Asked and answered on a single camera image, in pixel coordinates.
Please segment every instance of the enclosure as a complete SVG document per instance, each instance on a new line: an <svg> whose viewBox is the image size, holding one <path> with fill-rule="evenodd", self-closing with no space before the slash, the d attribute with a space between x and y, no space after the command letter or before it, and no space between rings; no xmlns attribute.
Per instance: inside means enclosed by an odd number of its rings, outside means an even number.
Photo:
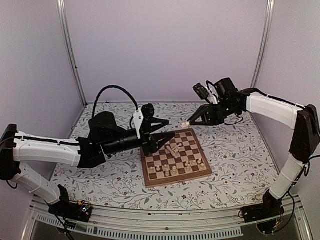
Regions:
<svg viewBox="0 0 320 240"><path fill-rule="evenodd" d="M139 108L152 103L154 116L169 120L159 132L179 131L207 104L194 86L225 78L239 91L258 88L319 108L319 11L313 0L4 0L1 127L86 138L97 94L117 85ZM123 92L105 91L96 113L104 111L130 129L135 105ZM287 161L294 131L256 113L241 117L189 127L212 172L202 178L146 187L139 147L95 168L29 165L64 186L71 201L94 205L90 222L72 229L75 239L263 239L239 210L262 202ZM294 204L284 197L283 225L294 210L293 218L271 239L320 238L318 169L315 159L291 191ZM1 240L64 239L41 198L5 181L0 189Z"/></svg>

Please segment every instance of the wire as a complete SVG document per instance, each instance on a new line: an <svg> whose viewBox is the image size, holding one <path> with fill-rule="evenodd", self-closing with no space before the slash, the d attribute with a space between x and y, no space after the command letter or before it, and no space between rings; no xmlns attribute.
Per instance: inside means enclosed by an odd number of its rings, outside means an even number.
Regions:
<svg viewBox="0 0 320 240"><path fill-rule="evenodd" d="M58 221L59 221L59 222L61 223L61 225L63 226L65 236L66 236L69 240L75 240L75 239L72 237L72 235L70 234L71 231L69 231L69 230L67 229L66 224L61 221L61 219L57 216L56 212L51 208L51 206L50 206L47 202L45 202L45 203L48 205L49 209L51 209L51 211L53 212L53 215L56 217L56 219L58 219Z"/></svg>
<svg viewBox="0 0 320 240"><path fill-rule="evenodd" d="M241 209L240 209L240 211L239 211L239 213L238 213L238 217L239 217L240 219L243 219L244 217L243 217L243 216L240 217L240 213L241 213Z"/></svg>
<svg viewBox="0 0 320 240"><path fill-rule="evenodd" d="M6 141L10 140L10 139L17 139L17 138L18 138L17 136L8 137L8 138L6 138L5 140L3 140L3 141L0 142L0 146L1 146L2 144L4 144Z"/></svg>
<svg viewBox="0 0 320 240"><path fill-rule="evenodd" d="M305 169L304 169L304 176L305 177L307 177L308 175L309 175L309 171L310 171L310 166L311 166L311 160L312 159L316 159L316 158L320 158L320 155L316 155L316 156L312 156L312 157L310 157L309 158L309 160L308 160L308 167L306 167Z"/></svg>
<svg viewBox="0 0 320 240"><path fill-rule="evenodd" d="M233 126L233 125L236 125L236 124L241 123L241 122L244 120L244 117L243 117L243 116L241 116L241 117L236 116L236 117L237 117L238 119L241 118L241 120L239 120L239 121L237 121L237 122L235 122L235 123L232 123L232 124L229 124L229 123L224 123L224 124L227 125L227 126Z"/></svg>
<svg viewBox="0 0 320 240"><path fill-rule="evenodd" d="M2 144L4 144L6 141L8 141L8 140L16 139L16 138L17 138L16 136L8 137L8 138L6 138L5 140L3 140L3 141L0 142L0 146L1 146ZM9 185L9 187L12 188L12 189L17 189L17 187L18 187L18 183L16 183L15 186L12 186L8 180L6 181L6 183L7 183L7 184Z"/></svg>
<svg viewBox="0 0 320 240"><path fill-rule="evenodd" d="M307 177L309 175L310 171L310 161L308 162L308 167L304 169L304 176Z"/></svg>
<svg viewBox="0 0 320 240"><path fill-rule="evenodd" d="M309 161L311 161L312 159L316 159L316 158L320 158L320 155L315 155L309 158Z"/></svg>
<svg viewBox="0 0 320 240"><path fill-rule="evenodd" d="M284 229L284 228L290 223L291 219L293 218L293 216L294 216L294 214L295 214L295 208L296 208L295 199L294 199L294 197L291 195L291 193L290 193L289 191L288 191L287 193L288 193L288 195L290 196L290 198L291 198L292 201L293 201L292 213L291 213L291 216L290 216L289 220L285 223L285 225L284 225L282 228L280 228L280 229L278 229L278 230L275 230L275 231L273 232L274 234L277 233L277 232L280 232L282 229Z"/></svg>
<svg viewBox="0 0 320 240"><path fill-rule="evenodd" d="M119 89L121 90L122 92L124 92L131 100L132 102L134 103L134 106L135 106L135 109L138 111L138 104L137 104L137 101L135 100L135 98L127 91L125 90L124 88L120 87L120 86L117 86L117 85L109 85L109 86L105 86L104 88L102 88L100 90L100 92L98 93L98 95L96 96L96 99L94 101L94 105L93 105L93 109L92 109L92 119L94 118L95 116L95 113L96 113L96 107L97 107L97 103L98 103L98 100L100 98L100 95L107 89Z"/></svg>
<svg viewBox="0 0 320 240"><path fill-rule="evenodd" d="M9 185L9 187L12 188L12 189L17 189L17 187L18 187L18 183L16 183L15 186L12 186L8 180L6 181L6 183L7 183L7 184Z"/></svg>
<svg viewBox="0 0 320 240"><path fill-rule="evenodd" d="M284 99L279 98L279 97L276 97L276 96L267 95L267 94L265 94L264 92L260 91L258 88L255 88L255 87L254 87L254 88L252 88L252 89L255 90L255 91L257 91L258 93L260 93L261 95L263 95L263 96L265 96L265 97L267 97L267 98L271 98L271 99L274 99L274 100L277 100L277 101L280 101L280 102L284 102L284 103L287 103L287 104L296 106L296 107L301 108L301 109L305 109L303 106L294 104L293 102L284 100Z"/></svg>
<svg viewBox="0 0 320 240"><path fill-rule="evenodd" d="M129 125L130 125L130 128L131 128L131 129L134 129L134 128L132 127L132 120L133 120L133 119L134 119L134 116L132 116L131 119L130 119L130 124L129 124Z"/></svg>

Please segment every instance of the floral tablecloth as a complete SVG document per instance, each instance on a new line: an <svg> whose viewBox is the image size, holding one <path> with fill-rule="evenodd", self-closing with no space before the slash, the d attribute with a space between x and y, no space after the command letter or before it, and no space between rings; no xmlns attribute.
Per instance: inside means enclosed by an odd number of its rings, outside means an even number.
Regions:
<svg viewBox="0 0 320 240"><path fill-rule="evenodd" d="M154 103L155 116L170 120L161 131L181 129L199 103ZM87 137L93 104L88 105L74 127L72 138ZM135 110L131 103L98 104L96 113L114 113L117 124L129 128ZM227 208L260 202L277 178L275 165L251 116L233 126L194 126L193 129L212 168L212 176L169 186L146 188L140 150L112 156L106 163L82 169L57 164L51 181L62 184L73 201L143 210L200 210ZM226 123L239 121L235 116Z"/></svg>

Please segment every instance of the chessboard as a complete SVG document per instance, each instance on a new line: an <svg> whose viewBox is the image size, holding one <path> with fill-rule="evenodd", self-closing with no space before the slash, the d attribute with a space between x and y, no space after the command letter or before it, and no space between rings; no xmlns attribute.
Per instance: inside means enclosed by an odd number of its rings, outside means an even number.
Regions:
<svg viewBox="0 0 320 240"><path fill-rule="evenodd" d="M175 158L167 147L173 149L177 145L181 147ZM192 128L175 131L175 137L156 153L144 156L141 149L141 161L147 188L201 179L212 174L206 155Z"/></svg>

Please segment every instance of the lavender wall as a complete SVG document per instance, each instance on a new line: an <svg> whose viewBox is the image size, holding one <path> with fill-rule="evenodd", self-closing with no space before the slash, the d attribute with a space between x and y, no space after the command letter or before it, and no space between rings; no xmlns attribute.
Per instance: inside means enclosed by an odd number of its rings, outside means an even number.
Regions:
<svg viewBox="0 0 320 240"><path fill-rule="evenodd" d="M199 100L193 86L231 77L250 86L267 1L69 0L66 12L85 95L110 84L140 101ZM102 101L128 101L109 90Z"/></svg>
<svg viewBox="0 0 320 240"><path fill-rule="evenodd" d="M56 0L1 1L0 132L66 138L82 106L70 68ZM51 164L32 167L48 177ZM31 194L0 181L0 239L21 237Z"/></svg>
<svg viewBox="0 0 320 240"><path fill-rule="evenodd" d="M265 59L257 87L294 103L313 104L320 111L320 2L277 0ZM256 116L276 163L287 160L293 131ZM320 159L295 188L306 211L314 239L320 239Z"/></svg>

